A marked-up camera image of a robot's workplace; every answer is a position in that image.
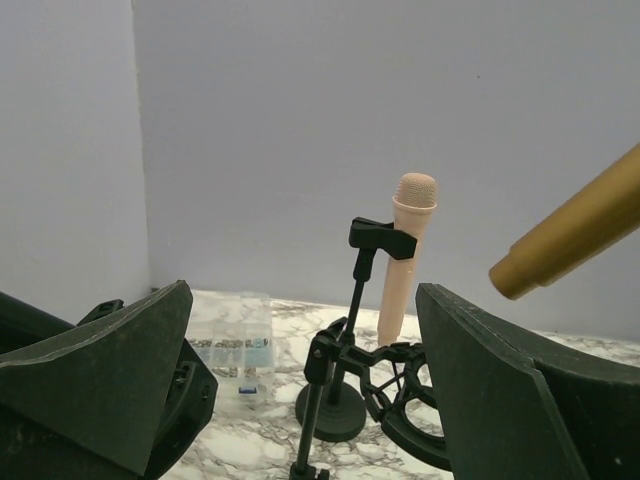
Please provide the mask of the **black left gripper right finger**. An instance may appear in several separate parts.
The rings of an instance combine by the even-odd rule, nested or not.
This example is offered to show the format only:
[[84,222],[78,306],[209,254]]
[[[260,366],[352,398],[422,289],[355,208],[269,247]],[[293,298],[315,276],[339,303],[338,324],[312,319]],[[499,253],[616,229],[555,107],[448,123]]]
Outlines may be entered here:
[[423,283],[416,308],[446,449],[457,479],[586,479],[541,372]]

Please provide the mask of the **gold microphone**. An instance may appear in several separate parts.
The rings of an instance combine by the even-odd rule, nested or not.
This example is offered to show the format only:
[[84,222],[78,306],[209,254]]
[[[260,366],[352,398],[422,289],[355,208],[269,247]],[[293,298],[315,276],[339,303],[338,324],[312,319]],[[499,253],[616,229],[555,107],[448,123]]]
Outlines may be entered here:
[[639,228],[639,147],[514,243],[489,270],[494,287],[516,300],[547,287]]

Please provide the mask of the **black tripod shock-mount stand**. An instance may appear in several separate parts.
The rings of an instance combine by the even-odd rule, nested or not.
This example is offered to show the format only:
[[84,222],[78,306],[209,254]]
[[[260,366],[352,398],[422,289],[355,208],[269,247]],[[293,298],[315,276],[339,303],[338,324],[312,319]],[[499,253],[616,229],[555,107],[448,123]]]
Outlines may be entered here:
[[342,317],[311,340],[304,366],[307,385],[295,402],[301,436],[289,477],[328,479],[328,470],[309,463],[312,441],[353,440],[368,419],[409,455],[450,471],[444,436],[421,430],[407,413],[410,403],[437,409],[433,387],[419,377],[427,366],[423,345],[401,342],[367,351],[355,345],[351,326]]

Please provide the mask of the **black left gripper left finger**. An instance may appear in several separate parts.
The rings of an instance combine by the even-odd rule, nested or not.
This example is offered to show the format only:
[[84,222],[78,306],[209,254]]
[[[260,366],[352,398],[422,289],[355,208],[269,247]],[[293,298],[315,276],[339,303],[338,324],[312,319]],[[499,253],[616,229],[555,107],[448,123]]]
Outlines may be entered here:
[[177,281],[1,357],[4,477],[145,473],[193,303]]

